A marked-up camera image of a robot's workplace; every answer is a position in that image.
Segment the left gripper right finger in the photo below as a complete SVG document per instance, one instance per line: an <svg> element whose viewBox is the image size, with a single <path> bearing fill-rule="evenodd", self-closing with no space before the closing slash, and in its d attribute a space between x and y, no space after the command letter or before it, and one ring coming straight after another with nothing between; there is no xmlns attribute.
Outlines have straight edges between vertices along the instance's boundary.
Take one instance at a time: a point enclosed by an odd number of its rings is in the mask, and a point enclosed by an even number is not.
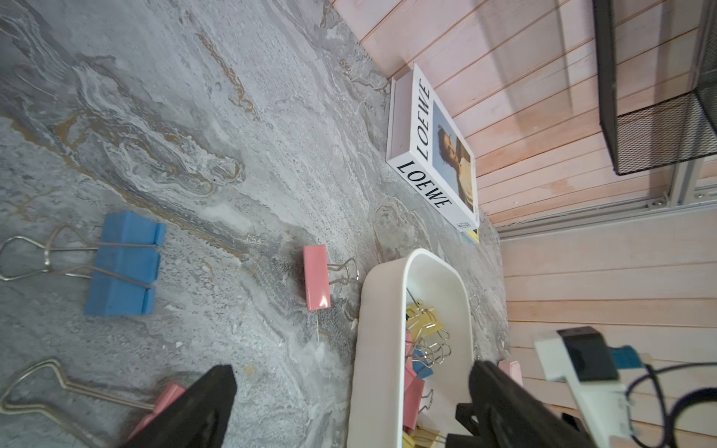
<svg viewBox="0 0 717 448"><path fill-rule="evenodd" d="M490 361L478 360L469 376L471 401L455 418L467 435L449 433L447 447L593 447L587 432L557 418Z"/></svg>

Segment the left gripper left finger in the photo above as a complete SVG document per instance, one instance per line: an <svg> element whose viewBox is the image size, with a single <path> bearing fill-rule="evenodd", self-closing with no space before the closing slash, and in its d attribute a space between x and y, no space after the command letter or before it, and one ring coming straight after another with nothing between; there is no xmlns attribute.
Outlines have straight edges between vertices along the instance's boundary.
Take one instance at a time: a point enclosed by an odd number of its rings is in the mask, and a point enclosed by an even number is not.
<svg viewBox="0 0 717 448"><path fill-rule="evenodd" d="M233 367L216 365L124 445L223 446L236 392Z"/></svg>

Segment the white storage box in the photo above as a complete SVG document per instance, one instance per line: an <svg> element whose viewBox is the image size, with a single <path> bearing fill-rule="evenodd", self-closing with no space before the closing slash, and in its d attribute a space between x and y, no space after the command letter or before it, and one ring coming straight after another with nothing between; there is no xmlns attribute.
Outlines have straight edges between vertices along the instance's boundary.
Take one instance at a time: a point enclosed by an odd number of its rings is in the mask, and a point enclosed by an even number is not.
<svg viewBox="0 0 717 448"><path fill-rule="evenodd" d="M379 264L361 292L358 339L348 420L347 446L399 447L403 438L405 310L416 297L433 307L450 334L448 359L427 380L433 393L418 423L442 433L463 434L455 418L471 400L469 375L474 338L469 296L459 273L423 248Z"/></svg>

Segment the blue binder clip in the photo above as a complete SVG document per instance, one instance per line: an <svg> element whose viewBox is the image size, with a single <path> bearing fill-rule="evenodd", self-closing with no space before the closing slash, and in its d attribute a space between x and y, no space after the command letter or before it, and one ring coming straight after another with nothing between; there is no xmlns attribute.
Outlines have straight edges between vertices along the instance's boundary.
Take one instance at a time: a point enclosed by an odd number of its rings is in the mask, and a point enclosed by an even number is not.
<svg viewBox="0 0 717 448"><path fill-rule="evenodd" d="M150 315L155 306L156 289L164 246L166 225L143 218L131 211L105 216L100 239L91 243L69 223L56 227L44 242L25 235L13 235L1 243L1 250L24 243L42 252L43 264L22 274L1 274L3 282L13 282L56 274L90 282L84 314L89 317L138 317ZM58 269L52 255L60 252L93 252L91 264Z"/></svg>

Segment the small pink binder clip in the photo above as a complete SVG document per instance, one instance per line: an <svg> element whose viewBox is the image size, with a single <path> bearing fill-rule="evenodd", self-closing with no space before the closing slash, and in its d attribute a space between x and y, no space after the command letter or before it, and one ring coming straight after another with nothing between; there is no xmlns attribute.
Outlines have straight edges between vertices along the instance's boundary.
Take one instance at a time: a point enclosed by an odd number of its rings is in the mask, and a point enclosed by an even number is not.
<svg viewBox="0 0 717 448"><path fill-rule="evenodd" d="M332 285L358 283L360 271L353 258L341 264L329 263L328 249L325 245L305 246L304 285L306 306L309 311L330 308Z"/></svg>

